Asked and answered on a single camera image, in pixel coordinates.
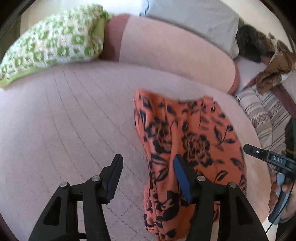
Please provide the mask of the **person's right hand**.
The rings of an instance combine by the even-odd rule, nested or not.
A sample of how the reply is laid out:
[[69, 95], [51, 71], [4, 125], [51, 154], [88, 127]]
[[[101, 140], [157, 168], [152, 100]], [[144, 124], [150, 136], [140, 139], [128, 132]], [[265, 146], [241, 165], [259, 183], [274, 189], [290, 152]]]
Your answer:
[[[276, 204], [278, 203], [278, 196], [277, 193], [279, 191], [279, 185], [277, 184], [277, 173], [272, 173], [271, 175], [271, 192], [270, 192], [270, 198], [268, 206], [270, 209], [275, 208]], [[295, 182], [289, 182], [286, 184], [283, 184], [281, 187], [282, 192], [290, 194], [290, 197], [288, 199], [288, 203], [285, 206], [285, 209], [280, 215], [280, 219], [277, 222], [278, 223], [285, 223], [286, 221], [290, 220], [295, 215]]]

